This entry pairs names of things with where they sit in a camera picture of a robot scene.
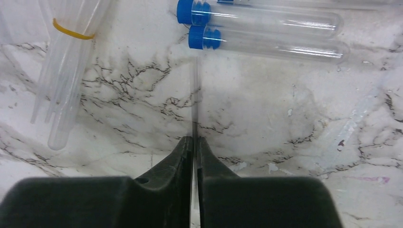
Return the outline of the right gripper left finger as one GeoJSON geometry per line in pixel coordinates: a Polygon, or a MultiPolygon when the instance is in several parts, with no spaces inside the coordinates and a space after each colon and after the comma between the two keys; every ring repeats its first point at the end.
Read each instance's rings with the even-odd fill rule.
{"type": "Polygon", "coordinates": [[[0,204],[3,228],[188,228],[193,139],[143,175],[27,178],[0,204]]]}

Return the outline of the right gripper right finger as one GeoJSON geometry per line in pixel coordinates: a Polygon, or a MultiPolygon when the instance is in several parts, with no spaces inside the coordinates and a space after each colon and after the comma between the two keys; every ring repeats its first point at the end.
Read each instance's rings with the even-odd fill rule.
{"type": "Polygon", "coordinates": [[[203,228],[340,228],[332,197],[312,177],[240,177],[197,140],[203,228]]]}

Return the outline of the metal tweezers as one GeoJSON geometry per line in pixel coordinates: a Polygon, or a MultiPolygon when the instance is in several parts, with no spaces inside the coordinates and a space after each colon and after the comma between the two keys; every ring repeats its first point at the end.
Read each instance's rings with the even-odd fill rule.
{"type": "Polygon", "coordinates": [[[194,140],[198,138],[198,58],[195,57],[192,61],[192,136],[194,140]]]}

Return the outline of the glass pipette bundle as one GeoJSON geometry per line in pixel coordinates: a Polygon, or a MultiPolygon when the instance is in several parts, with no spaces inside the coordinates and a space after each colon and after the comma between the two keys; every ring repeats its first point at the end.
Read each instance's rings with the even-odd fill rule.
{"type": "Polygon", "coordinates": [[[63,149],[74,126],[80,84],[109,0],[41,0],[50,41],[42,64],[31,123],[50,124],[48,147],[63,149]]]}

